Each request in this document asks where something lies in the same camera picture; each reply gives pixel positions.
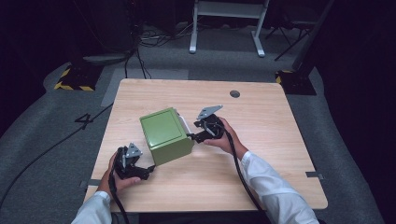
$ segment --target black cable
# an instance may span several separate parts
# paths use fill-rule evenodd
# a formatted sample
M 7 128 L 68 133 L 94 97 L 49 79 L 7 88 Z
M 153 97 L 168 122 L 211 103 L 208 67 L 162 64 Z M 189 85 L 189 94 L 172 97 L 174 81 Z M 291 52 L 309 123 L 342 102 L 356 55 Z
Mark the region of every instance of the black cable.
M 100 39 L 99 37 L 96 35 L 96 33 L 93 31 L 93 29 L 90 26 L 90 23 L 88 22 L 88 20 L 85 18 L 84 14 L 82 13 L 81 9 L 79 8 L 78 4 L 76 3 L 75 0 L 73 0 L 73 3 L 76 7 L 76 9 L 78 10 L 78 13 L 80 14 L 80 16 L 82 17 L 82 19 L 84 20 L 85 24 L 87 25 L 88 29 L 90 30 L 91 34 L 93 35 L 93 37 L 96 39 L 96 41 L 104 48 L 107 49 L 110 52 L 115 52 L 115 53 L 125 53 L 125 52 L 120 52 L 116 49 L 112 49 L 109 48 L 108 46 L 106 46 Z
M 148 35 L 145 35 L 145 37 L 144 37 L 144 35 L 142 35 L 142 37 L 143 37 L 144 39 L 156 38 L 156 43 L 153 43 L 153 44 L 152 44 L 152 43 L 148 43 L 148 42 L 141 41 L 141 42 L 140 42 L 140 45 L 143 46 L 143 47 L 147 47 L 147 48 L 161 47 L 161 46 L 165 45 L 166 43 L 168 43 L 168 42 L 171 41 L 171 40 L 178 40 L 178 39 L 183 38 L 183 37 L 186 36 L 186 35 L 190 35 L 190 34 L 183 34 L 183 33 L 184 33 L 185 31 L 187 31 L 188 28 L 190 28 L 190 27 L 192 27 L 192 23 L 191 23 L 191 24 L 188 24 L 186 27 L 180 29 L 180 31 L 177 31 L 177 34 L 176 34 L 175 36 L 157 35 L 157 33 L 156 33 L 155 31 L 147 30 L 147 31 L 145 31 L 145 33 L 148 32 L 149 34 L 151 34 L 151 32 L 152 32 L 153 35 L 149 35 L 149 34 L 148 34 Z
M 139 56 L 139 61 L 142 63 L 143 68 L 145 69 L 146 73 L 147 73 L 148 76 L 149 76 L 149 79 L 152 79 L 151 74 L 149 73 L 149 71 L 147 70 L 147 68 L 146 68 L 146 66 L 145 66 L 145 61 L 143 61 L 143 60 L 140 58 L 140 56 Z
M 45 150 L 43 153 L 41 153 L 39 156 L 37 156 L 34 160 L 32 160 L 31 162 L 29 162 L 29 164 L 27 164 L 18 174 L 17 176 L 15 176 L 15 178 L 12 180 L 11 184 L 8 186 L 8 188 L 6 189 L 6 192 L 4 193 L 1 201 L 0 201 L 0 210 L 3 206 L 4 200 L 6 199 L 9 191 L 11 190 L 11 188 L 14 186 L 14 184 L 17 182 L 17 180 L 21 177 L 21 175 L 36 161 L 38 161 L 41 157 L 43 157 L 44 155 L 46 155 L 48 152 L 50 152 L 51 150 L 53 150 L 55 147 L 59 146 L 61 143 L 63 143 L 64 141 L 66 141 L 67 139 L 69 139 L 71 136 L 73 136 L 74 134 L 78 133 L 79 131 L 85 129 L 85 127 L 87 126 L 87 124 L 93 122 L 94 119 L 96 119 L 97 117 L 99 117 L 102 113 L 104 113 L 106 110 L 108 110 L 111 106 L 113 106 L 113 104 L 107 106 L 105 109 L 103 109 L 101 112 L 99 112 L 99 114 L 97 114 L 96 116 L 94 116 L 92 119 L 86 120 L 84 122 L 83 125 L 81 125 L 81 127 L 79 127 L 78 129 L 76 129 L 75 131 L 73 131 L 72 133 L 70 133 L 69 135 L 67 135 L 65 138 L 63 138 L 61 141 L 59 141 L 58 143 L 56 143 L 55 145 L 53 145 L 52 147 L 48 148 L 47 150 Z
M 242 185 L 244 186 L 245 190 L 247 191 L 247 194 L 250 197 L 251 201 L 253 201 L 254 205 L 256 205 L 256 207 L 259 210 L 259 212 L 263 214 L 263 216 L 262 216 L 262 218 L 264 219 L 263 223 L 271 223 L 270 219 L 265 214 L 265 211 L 262 209 L 260 204 L 256 201 L 256 199 L 254 198 L 253 194 L 251 193 L 250 188 L 248 187 L 248 184 L 245 181 L 245 178 L 242 176 L 241 169 L 239 167 L 238 158 L 236 157 L 236 150 L 235 150 L 235 145 L 233 144 L 233 137 L 231 136 L 231 134 L 226 129 L 223 128 L 223 130 L 224 130 L 224 132 L 227 135 L 228 141 L 230 142 L 231 150 L 233 152 L 233 161 L 234 161 L 235 166 L 236 166 L 236 172 L 238 173 L 239 178 L 241 179 Z
M 124 64 L 124 72 L 125 72 L 125 78 L 128 78 L 128 71 L 126 69 L 126 65 L 129 61 L 129 59 L 132 57 L 132 54 L 129 55 L 129 57 L 125 60 L 125 64 Z
M 111 65 L 111 64 L 115 64 L 115 63 L 122 63 L 125 60 L 127 60 L 129 57 L 128 54 L 125 54 L 124 56 L 122 56 L 121 58 L 118 59 L 104 59 L 104 60 L 99 60 L 99 61 L 94 61 L 94 60 L 89 60 L 89 59 L 84 59 L 86 62 L 95 65 L 95 66 L 106 66 L 106 65 Z
M 122 206 L 122 203 L 117 196 L 117 186 L 116 186 L 116 179 L 114 178 L 114 170 L 115 170 L 115 162 L 113 162 L 113 165 L 111 167 L 111 172 L 108 175 L 108 186 L 110 188 L 111 195 L 113 196 L 114 202 L 116 202 L 117 206 L 119 207 L 122 216 L 124 218 L 125 223 L 129 224 L 129 219 L 128 216 L 126 215 L 125 209 Z
M 145 79 L 147 79 L 146 72 L 145 72 L 144 66 L 142 64 L 142 60 L 140 59 L 139 48 L 136 49 L 136 55 L 137 55 L 137 59 L 139 60 L 140 67 L 142 68 L 143 77 L 145 77 Z

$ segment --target gray carpet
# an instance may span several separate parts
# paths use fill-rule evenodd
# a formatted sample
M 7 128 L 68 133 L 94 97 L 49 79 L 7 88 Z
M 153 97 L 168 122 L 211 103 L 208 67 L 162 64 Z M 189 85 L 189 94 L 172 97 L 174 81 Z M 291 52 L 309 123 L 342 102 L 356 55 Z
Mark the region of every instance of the gray carpet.
M 155 71 L 176 70 L 183 75 L 168 78 L 275 82 L 274 72 L 290 69 L 302 44 L 274 62 L 287 43 L 279 33 L 264 40 L 269 31 L 263 30 L 261 40 L 266 57 L 259 58 L 249 33 L 252 29 L 254 27 L 204 30 L 198 34 L 195 54 L 189 54 L 190 37 L 185 36 L 162 47 L 140 47 L 140 56 L 153 78 L 157 76 Z M 0 195 L 3 196 L 23 167 L 81 126 L 75 119 L 86 113 L 98 114 L 104 109 L 103 105 L 114 99 L 117 81 L 112 78 L 114 74 L 122 74 L 123 63 L 105 67 L 96 91 L 54 90 L 66 66 L 47 76 L 43 83 L 47 93 L 0 139 Z M 127 67 L 130 74 L 140 68 L 135 56 Z M 318 71 L 314 70 L 310 79 L 317 96 L 287 97 L 312 161 L 325 177 L 321 184 L 329 206 L 316 211 L 318 218 L 329 224 L 383 223 L 367 183 L 332 122 Z M 111 108 L 23 173 L 1 208 L 1 223 L 70 223 L 73 220 L 85 195 L 80 182 L 91 177 L 110 112 Z

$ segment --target person's right hand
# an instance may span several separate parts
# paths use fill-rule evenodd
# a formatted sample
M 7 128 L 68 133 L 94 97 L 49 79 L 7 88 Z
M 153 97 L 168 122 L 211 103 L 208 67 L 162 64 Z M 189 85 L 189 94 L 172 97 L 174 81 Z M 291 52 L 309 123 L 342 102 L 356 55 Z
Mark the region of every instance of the person's right hand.
M 233 144 L 235 146 L 235 151 L 236 151 L 236 156 L 239 160 L 242 160 L 242 157 L 245 155 L 245 153 L 248 151 L 248 149 L 242 145 L 241 141 L 238 138 L 238 135 L 236 132 L 233 130 L 233 128 L 230 126 L 228 121 L 224 118 L 220 118 L 221 122 L 224 125 L 225 130 L 231 135 L 233 138 Z M 233 151 L 231 149 L 230 141 L 227 137 L 227 134 L 224 132 L 223 136 L 220 139 L 206 139 L 204 141 L 205 145 L 209 145 L 212 147 L 219 147 L 223 151 L 228 152 L 230 154 L 233 154 Z
M 109 196 L 110 199 L 113 199 L 113 195 L 111 194 L 110 191 L 110 186 L 108 185 L 108 178 L 109 175 L 111 173 L 111 168 L 113 167 L 113 162 L 116 158 L 117 152 L 115 152 L 113 154 L 113 156 L 111 157 L 110 161 L 108 162 L 108 168 L 105 171 L 105 173 L 103 174 L 102 180 L 100 181 L 99 187 L 96 191 L 104 191 L 106 192 Z M 140 182 L 140 178 L 137 176 L 131 177 L 131 178 L 126 178 L 126 179 L 121 179 L 116 172 L 114 172 L 114 178 L 116 181 L 116 188 L 117 188 L 117 192 L 120 192 L 123 189 L 129 188 L 135 184 L 137 184 L 138 182 Z

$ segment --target green metal box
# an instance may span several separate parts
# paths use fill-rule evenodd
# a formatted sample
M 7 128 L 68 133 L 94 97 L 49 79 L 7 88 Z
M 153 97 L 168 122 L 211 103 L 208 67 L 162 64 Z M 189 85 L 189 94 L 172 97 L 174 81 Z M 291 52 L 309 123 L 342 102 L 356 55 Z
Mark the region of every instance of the green metal box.
M 188 127 L 180 121 L 174 108 L 167 108 L 140 118 L 155 165 L 191 153 L 194 142 L 187 136 Z

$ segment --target white stand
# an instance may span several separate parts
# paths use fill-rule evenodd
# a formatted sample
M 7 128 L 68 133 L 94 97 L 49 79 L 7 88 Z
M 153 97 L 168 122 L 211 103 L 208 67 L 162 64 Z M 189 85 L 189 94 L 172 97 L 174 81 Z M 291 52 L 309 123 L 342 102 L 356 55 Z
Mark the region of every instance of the white stand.
M 252 31 L 252 37 L 260 57 L 264 57 L 265 53 L 262 49 L 259 35 L 262 29 L 262 22 L 264 21 L 265 12 L 267 10 L 268 1 L 262 5 L 254 4 L 239 4 L 239 3 L 222 3 L 222 2 L 206 2 L 195 0 L 193 27 L 190 42 L 190 53 L 195 53 L 197 50 L 197 23 L 198 15 L 202 16 L 221 16 L 221 17 L 237 17 L 259 19 L 256 31 Z

